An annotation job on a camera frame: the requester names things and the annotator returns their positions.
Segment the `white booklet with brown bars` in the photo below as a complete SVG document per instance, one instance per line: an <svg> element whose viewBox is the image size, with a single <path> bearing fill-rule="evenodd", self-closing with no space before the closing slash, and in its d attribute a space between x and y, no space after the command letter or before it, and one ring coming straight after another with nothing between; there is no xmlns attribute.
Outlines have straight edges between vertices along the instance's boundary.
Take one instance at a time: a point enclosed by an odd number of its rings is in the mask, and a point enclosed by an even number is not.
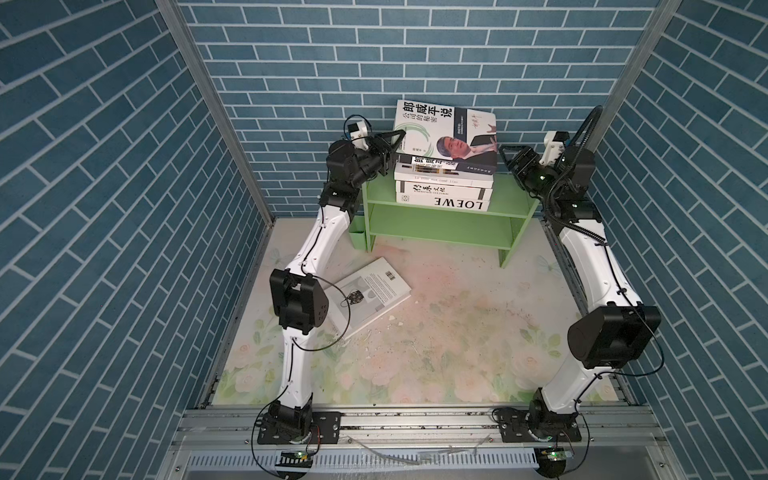
<svg viewBox="0 0 768 480"><path fill-rule="evenodd" d="M398 163L395 166L394 178L398 181L435 183L474 188L491 188L494 183L493 175L405 163Z"/></svg>

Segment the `white-backed heritage culture book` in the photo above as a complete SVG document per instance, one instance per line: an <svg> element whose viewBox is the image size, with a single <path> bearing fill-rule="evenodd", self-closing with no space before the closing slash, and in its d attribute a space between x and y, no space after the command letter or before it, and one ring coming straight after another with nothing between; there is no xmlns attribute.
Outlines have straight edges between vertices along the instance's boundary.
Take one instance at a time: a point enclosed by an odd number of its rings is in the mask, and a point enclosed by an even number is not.
<svg viewBox="0 0 768 480"><path fill-rule="evenodd" d="M464 200L488 200L492 188L466 187L438 183L396 180L396 191L401 194L429 194Z"/></svg>

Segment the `Chinese book with man portrait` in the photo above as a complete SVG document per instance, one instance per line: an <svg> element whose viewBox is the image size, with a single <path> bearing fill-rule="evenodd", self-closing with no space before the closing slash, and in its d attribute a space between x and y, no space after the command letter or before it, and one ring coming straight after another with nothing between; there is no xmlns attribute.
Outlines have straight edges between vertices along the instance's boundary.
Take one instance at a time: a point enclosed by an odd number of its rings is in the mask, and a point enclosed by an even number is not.
<svg viewBox="0 0 768 480"><path fill-rule="evenodd" d="M397 161L493 175L498 164L496 126L496 116L490 112L400 100L394 127L405 136Z"/></svg>

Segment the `white Loewe Foundation book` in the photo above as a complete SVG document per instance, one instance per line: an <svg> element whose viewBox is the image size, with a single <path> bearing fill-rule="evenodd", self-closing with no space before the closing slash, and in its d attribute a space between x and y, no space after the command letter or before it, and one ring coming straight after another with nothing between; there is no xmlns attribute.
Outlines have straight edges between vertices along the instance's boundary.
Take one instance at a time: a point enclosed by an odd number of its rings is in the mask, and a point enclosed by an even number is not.
<svg viewBox="0 0 768 480"><path fill-rule="evenodd" d="M461 211L487 212L490 205L485 199L431 193L397 192L395 198L399 204Z"/></svg>

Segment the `white magazine with handbag photo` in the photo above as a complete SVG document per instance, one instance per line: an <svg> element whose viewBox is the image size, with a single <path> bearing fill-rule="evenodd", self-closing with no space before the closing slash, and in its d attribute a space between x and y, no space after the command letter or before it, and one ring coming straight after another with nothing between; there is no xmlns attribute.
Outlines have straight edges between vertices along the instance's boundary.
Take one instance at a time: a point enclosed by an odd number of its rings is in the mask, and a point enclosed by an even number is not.
<svg viewBox="0 0 768 480"><path fill-rule="evenodd" d="M327 319L343 340L360 333L411 295L411 287L383 257L325 289Z"/></svg>

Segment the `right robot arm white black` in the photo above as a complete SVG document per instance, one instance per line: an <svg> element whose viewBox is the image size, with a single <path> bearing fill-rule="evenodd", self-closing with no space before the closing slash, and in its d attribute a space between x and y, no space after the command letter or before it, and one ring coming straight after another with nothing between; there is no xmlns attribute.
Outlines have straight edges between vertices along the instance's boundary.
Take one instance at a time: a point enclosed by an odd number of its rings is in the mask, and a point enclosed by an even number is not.
<svg viewBox="0 0 768 480"><path fill-rule="evenodd" d="M520 187L541 203L584 291L586 314L567 332L569 355L555 377L534 395L529 421L571 421L597 383L623 375L655 340L662 315L643 303L621 271L605 237L603 218L587 195L595 170L593 152L577 145L556 148L546 164L528 146L503 146L500 154Z"/></svg>

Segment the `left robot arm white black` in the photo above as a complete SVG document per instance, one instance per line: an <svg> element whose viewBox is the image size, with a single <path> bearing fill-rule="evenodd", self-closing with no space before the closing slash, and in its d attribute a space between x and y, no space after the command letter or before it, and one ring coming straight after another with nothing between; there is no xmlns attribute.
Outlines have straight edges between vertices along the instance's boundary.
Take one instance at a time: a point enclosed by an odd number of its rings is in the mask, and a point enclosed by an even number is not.
<svg viewBox="0 0 768 480"><path fill-rule="evenodd" d="M332 143L326 157L327 179L315 223L296 257L269 278L273 311L283 334L284 365L277 399L269 412L277 419L302 421L311 415L311 342L324 323L329 300L322 278L330 257L360 204L363 185L394 167L404 130L380 134L349 133Z"/></svg>

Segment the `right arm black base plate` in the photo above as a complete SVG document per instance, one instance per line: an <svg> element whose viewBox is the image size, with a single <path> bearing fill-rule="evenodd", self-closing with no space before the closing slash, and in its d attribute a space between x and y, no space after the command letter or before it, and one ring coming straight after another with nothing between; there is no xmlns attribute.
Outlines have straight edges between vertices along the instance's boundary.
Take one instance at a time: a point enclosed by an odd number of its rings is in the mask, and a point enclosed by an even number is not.
<svg viewBox="0 0 768 480"><path fill-rule="evenodd" d="M582 440L575 414L502 407L495 408L491 418L497 423L504 443L552 443L556 440L576 443Z"/></svg>

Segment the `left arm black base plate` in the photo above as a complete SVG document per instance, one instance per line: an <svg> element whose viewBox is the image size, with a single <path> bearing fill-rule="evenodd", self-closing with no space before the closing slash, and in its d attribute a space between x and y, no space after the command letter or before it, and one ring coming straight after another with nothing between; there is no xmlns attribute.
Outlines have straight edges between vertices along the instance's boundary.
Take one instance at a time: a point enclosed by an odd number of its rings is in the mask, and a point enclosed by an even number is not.
<svg viewBox="0 0 768 480"><path fill-rule="evenodd" d="M282 407L270 409L257 426L259 445L288 445L309 442L337 444L342 414L339 411L299 411Z"/></svg>

